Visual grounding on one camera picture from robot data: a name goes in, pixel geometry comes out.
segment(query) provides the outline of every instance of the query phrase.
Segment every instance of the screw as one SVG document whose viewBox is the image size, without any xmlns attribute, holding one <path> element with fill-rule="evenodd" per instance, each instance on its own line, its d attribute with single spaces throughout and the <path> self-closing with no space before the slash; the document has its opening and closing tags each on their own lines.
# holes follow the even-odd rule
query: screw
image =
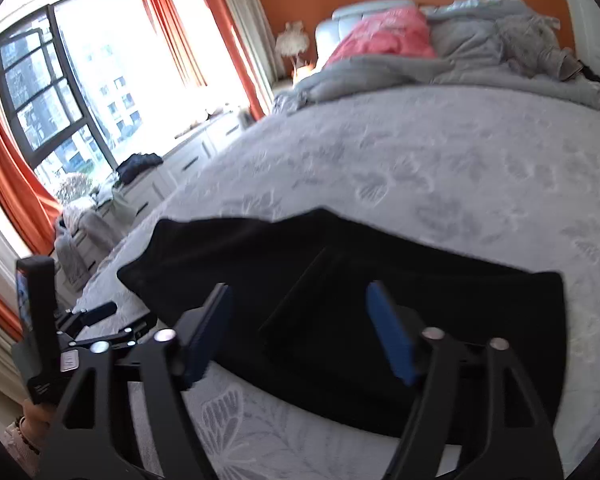
<svg viewBox="0 0 600 480">
<path fill-rule="evenodd" d="M 427 326 L 426 329 L 422 331 L 422 335 L 427 339 L 438 341 L 445 336 L 445 331 L 437 326 Z"/>
<path fill-rule="evenodd" d="M 489 345 L 491 345 L 491 348 L 495 348 L 496 350 L 506 350 L 509 348 L 509 341 L 501 337 L 494 337 L 491 341 L 489 341 Z"/>
<path fill-rule="evenodd" d="M 94 354 L 102 354 L 109 350 L 110 344 L 107 341 L 96 341 L 89 347 Z"/>
<path fill-rule="evenodd" d="M 163 328 L 154 334 L 154 339 L 161 343 L 171 341 L 174 337 L 176 337 L 176 331 L 173 328 Z"/>
</svg>

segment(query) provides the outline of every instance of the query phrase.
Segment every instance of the drawer handle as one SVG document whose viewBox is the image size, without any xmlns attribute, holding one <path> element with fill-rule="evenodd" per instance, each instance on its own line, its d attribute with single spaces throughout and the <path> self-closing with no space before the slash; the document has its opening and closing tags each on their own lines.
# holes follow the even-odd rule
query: drawer handle
<svg viewBox="0 0 600 480">
<path fill-rule="evenodd" d="M 147 207 L 148 207 L 149 203 L 145 202 L 140 209 L 138 209 L 138 212 L 136 213 L 136 216 L 138 216 L 142 211 L 144 211 Z"/>
<path fill-rule="evenodd" d="M 200 158 L 199 155 L 196 155 L 193 160 L 190 160 L 187 164 L 184 165 L 184 167 L 180 170 L 180 171 L 187 171 L 191 166 L 193 166 L 198 159 Z"/>
</svg>

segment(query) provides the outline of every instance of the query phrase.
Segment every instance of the window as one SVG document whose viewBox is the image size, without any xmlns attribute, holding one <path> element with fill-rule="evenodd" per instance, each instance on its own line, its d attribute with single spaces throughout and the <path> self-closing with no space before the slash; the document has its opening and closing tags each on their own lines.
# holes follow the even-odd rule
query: window
<svg viewBox="0 0 600 480">
<path fill-rule="evenodd" d="M 129 108 L 131 108 L 132 106 L 134 106 L 136 104 L 134 102 L 134 99 L 131 97 L 131 94 L 123 95 L 122 102 L 125 104 L 125 108 L 127 110 L 129 110 Z"/>
<path fill-rule="evenodd" d="M 68 174 L 80 173 L 91 187 L 111 165 L 94 142 L 100 134 L 49 12 L 45 7 L 0 35 L 0 98 L 27 163 L 51 193 L 73 200 L 80 195 L 65 184 Z"/>
<path fill-rule="evenodd" d="M 0 100 L 25 160 L 61 201 L 133 153 L 164 155 L 204 108 L 142 0 L 63 0 L 4 31 Z"/>
<path fill-rule="evenodd" d="M 129 117 L 131 117 L 131 120 L 134 122 L 134 124 L 137 124 L 137 125 L 142 124 L 140 112 L 133 112 L 131 115 L 129 115 Z"/>
</svg>

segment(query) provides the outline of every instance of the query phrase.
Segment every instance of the bedside lamp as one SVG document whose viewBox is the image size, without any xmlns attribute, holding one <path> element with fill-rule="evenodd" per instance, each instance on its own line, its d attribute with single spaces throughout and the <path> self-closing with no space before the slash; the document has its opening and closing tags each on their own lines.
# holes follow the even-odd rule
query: bedside lamp
<svg viewBox="0 0 600 480">
<path fill-rule="evenodd" d="M 296 71 L 303 65 L 300 54 L 309 48 L 309 36 L 302 30 L 302 22 L 286 22 L 285 31 L 278 34 L 276 39 L 276 52 L 280 56 L 290 57 Z"/>
</svg>

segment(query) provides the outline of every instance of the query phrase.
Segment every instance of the floral pattern bedspread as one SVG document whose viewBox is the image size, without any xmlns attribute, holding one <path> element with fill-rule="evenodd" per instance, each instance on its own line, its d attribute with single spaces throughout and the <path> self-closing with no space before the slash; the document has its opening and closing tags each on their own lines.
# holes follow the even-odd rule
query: floral pattern bedspread
<svg viewBox="0 0 600 480">
<path fill-rule="evenodd" d="M 145 311 L 115 271 L 158 218 L 279 219 L 319 205 L 427 244 L 563 272 L 570 347 L 555 425 L 566 473 L 600 436 L 600 112 L 503 89 L 403 87 L 274 116 L 178 188 L 101 265 L 78 307 Z M 216 364 L 186 393 L 223 479 L 380 478 L 395 439 L 304 412 Z M 141 395 L 136 429 L 159 470 Z"/>
</svg>

